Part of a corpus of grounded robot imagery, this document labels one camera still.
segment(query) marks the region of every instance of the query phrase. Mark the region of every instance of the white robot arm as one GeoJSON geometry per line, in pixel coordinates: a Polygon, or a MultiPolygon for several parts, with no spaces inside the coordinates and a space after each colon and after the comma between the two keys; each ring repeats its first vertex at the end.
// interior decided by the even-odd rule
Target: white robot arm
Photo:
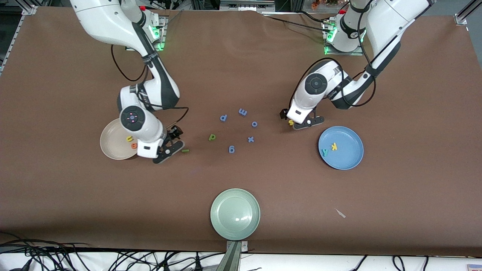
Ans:
{"type": "Polygon", "coordinates": [[[142,56],[153,79],[120,90],[117,105],[122,126],[138,139],[137,154],[160,163],[182,149],[178,127],[167,131],[152,112],[173,108],[179,89],[164,67],[145,29],[146,16],[133,0],[70,0],[84,30],[94,39],[131,47],[142,56]]]}
{"type": "MultiPolygon", "coordinates": [[[[364,10],[369,8],[371,2],[368,2],[364,10]]],[[[321,61],[301,80],[291,100],[290,108],[284,109],[280,113],[281,117],[298,123],[294,125],[294,129],[302,129],[323,122],[321,117],[316,116],[316,112],[314,118],[308,116],[323,97],[330,99],[339,109],[348,109],[356,105],[374,78],[383,71],[400,49],[400,39],[405,30],[434,2],[433,0],[378,0],[369,11],[366,20],[367,34],[372,44],[374,58],[371,65],[366,66],[360,79],[353,80],[334,59],[328,58],[329,60],[321,61]]],[[[350,10],[353,8],[348,8],[345,17],[350,16],[351,26],[354,25],[353,20],[356,18],[355,25],[357,25],[363,13],[357,13],[357,17],[350,10]]],[[[344,17],[338,20],[347,21],[344,17]]],[[[334,42],[332,45],[337,47],[337,44],[340,44],[337,47],[338,50],[354,50],[360,44],[357,30],[354,29],[354,31],[353,28],[340,30],[336,34],[337,37],[338,35],[341,37],[340,43],[334,42]],[[344,47],[341,46],[342,41],[346,44],[344,47]]]]}

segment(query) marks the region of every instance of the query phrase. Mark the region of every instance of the blue plate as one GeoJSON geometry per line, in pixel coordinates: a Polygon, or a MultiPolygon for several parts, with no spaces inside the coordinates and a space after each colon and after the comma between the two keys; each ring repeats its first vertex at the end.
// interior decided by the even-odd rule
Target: blue plate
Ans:
{"type": "Polygon", "coordinates": [[[330,167],[347,170],[356,167],[362,161],[363,143],[353,130],[333,126],[321,134],[318,151],[330,167]],[[333,143],[336,143],[337,150],[332,150],[333,143]],[[323,155],[323,149],[328,150],[326,156],[323,155]]]}

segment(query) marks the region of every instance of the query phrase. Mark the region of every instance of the plate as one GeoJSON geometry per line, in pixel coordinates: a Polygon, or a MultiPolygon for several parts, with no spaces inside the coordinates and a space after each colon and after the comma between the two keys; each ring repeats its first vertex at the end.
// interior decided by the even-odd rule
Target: plate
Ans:
{"type": "Polygon", "coordinates": [[[321,134],[318,151],[330,167],[348,170],[362,161],[363,143],[353,130],[344,126],[333,126],[321,134]],[[337,150],[332,150],[333,143],[336,143],[337,150]],[[326,156],[323,155],[323,149],[328,150],[326,156]]]}
{"type": "Polygon", "coordinates": [[[211,223],[222,237],[238,241],[248,238],[258,227],[261,211],[256,198],[248,191],[228,189],[211,206],[211,223]]]}
{"type": "Polygon", "coordinates": [[[114,160],[124,160],[133,157],[137,149],[131,148],[132,143],[137,144],[137,139],[127,142],[126,138],[130,134],[122,127],[119,119],[111,121],[100,135],[100,149],[109,158],[114,160]]]}

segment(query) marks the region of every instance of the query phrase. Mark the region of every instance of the green plate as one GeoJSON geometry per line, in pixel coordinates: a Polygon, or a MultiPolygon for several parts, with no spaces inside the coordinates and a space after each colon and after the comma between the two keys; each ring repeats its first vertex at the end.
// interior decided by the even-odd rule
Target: green plate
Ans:
{"type": "Polygon", "coordinates": [[[248,238],[259,224],[261,211],[254,196],[233,188],[219,194],[211,206],[211,223],[222,237],[237,241],[248,238]]]}

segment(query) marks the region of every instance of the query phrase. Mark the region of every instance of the brown table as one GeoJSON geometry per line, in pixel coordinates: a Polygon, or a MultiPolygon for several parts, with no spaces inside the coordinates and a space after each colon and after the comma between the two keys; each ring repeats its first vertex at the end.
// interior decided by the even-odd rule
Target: brown table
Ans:
{"type": "MultiPolygon", "coordinates": [[[[135,52],[115,53],[129,76],[140,73],[135,52]]],[[[190,152],[159,165],[115,161],[99,136],[129,82],[71,9],[39,8],[0,77],[0,229],[96,247],[223,251],[209,209],[221,191],[243,188],[261,206],[248,239],[256,252],[482,256],[482,72],[466,28],[421,17],[368,105],[323,101],[325,123],[295,132],[278,113],[322,54],[315,30],[255,12],[183,12],[161,57],[178,105],[190,107],[179,124],[190,152]],[[352,170],[320,158],[318,138],[334,125],[363,140],[352,170]]],[[[336,58],[350,74],[366,65],[336,58]]],[[[181,113],[156,116],[170,123],[181,113]]]]}

